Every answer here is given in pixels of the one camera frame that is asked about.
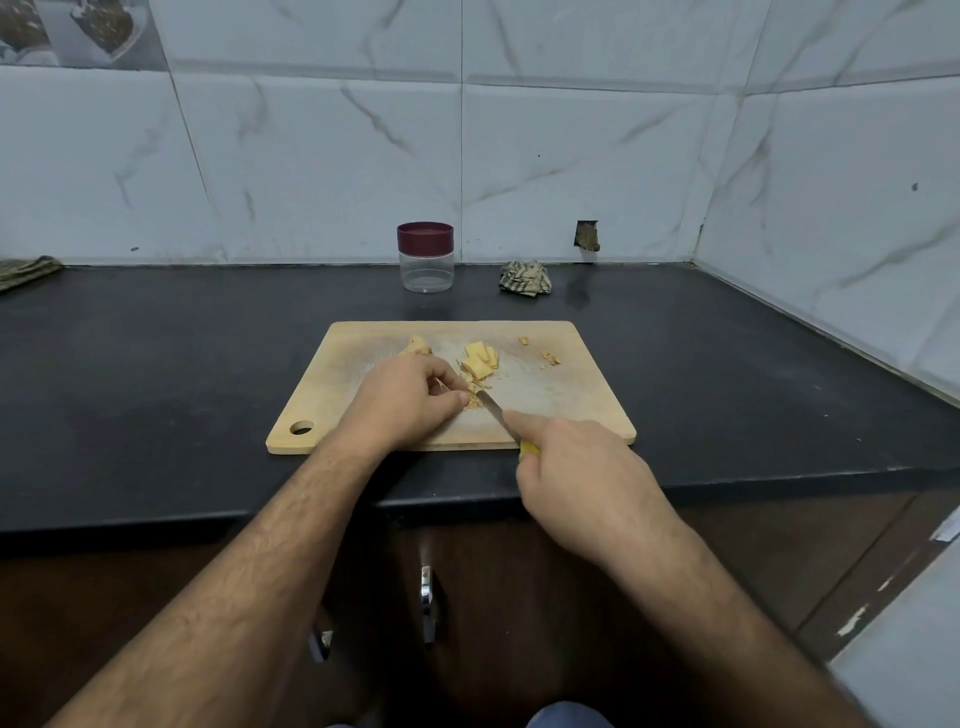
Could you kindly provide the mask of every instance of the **white marble tile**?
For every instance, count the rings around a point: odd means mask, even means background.
[[[723,75],[742,86],[756,47],[751,35],[758,35],[768,4],[467,0],[464,77],[475,84],[712,92]],[[724,73],[734,36],[739,55]]]
[[[0,67],[0,257],[215,262],[165,73]]]
[[[743,0],[740,4],[720,73],[721,92],[739,93],[746,85],[769,10],[770,0]]]
[[[460,79],[460,3],[448,0],[151,0],[175,70]]]
[[[697,259],[904,368],[960,270],[960,79],[746,99]]]
[[[960,400],[960,279],[956,295],[932,321],[907,372]]]
[[[670,259],[712,104],[690,94],[464,88],[464,260]]]
[[[751,93],[960,73],[956,0],[773,0]]]
[[[720,167],[727,153],[727,142],[736,119],[736,98],[730,95],[713,98],[707,130],[704,134],[697,163],[690,177],[689,190],[686,193],[684,219],[680,223],[677,242],[671,257],[674,260],[690,260],[700,239],[700,230],[707,217],[707,208],[713,187],[720,175]]]
[[[238,262],[396,262],[396,226],[460,223],[460,87],[179,74]]]

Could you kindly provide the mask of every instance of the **maroon jar lid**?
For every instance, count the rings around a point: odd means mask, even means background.
[[[396,226],[396,247],[404,255],[415,257],[453,253],[453,226],[447,223],[403,223]]]

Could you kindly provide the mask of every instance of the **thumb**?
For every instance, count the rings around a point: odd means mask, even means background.
[[[520,496],[526,501],[528,494],[540,486],[540,459],[528,452],[520,456],[516,466],[516,484],[520,488]]]
[[[538,448],[543,448],[543,430],[548,422],[542,415],[530,415],[512,409],[503,411],[503,419],[523,440],[529,440]]]
[[[469,395],[460,390],[450,390],[441,395],[427,397],[427,412],[439,425],[445,423],[467,406]]]

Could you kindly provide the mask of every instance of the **hairy arm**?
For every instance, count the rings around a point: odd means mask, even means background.
[[[735,725],[874,725],[756,607],[672,508],[647,464],[594,422],[506,412],[540,447],[516,480],[557,542],[604,569],[704,679]]]
[[[374,367],[266,507],[51,725],[266,723],[371,473],[463,409],[465,389],[434,357],[402,354]]]

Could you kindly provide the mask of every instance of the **green cloth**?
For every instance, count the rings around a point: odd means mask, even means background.
[[[62,268],[63,263],[49,255],[41,255],[36,260],[0,260],[0,293]]]
[[[549,293],[553,288],[550,277],[546,275],[546,268],[535,260],[531,263],[515,260],[503,266],[500,269],[500,287],[521,296]]]

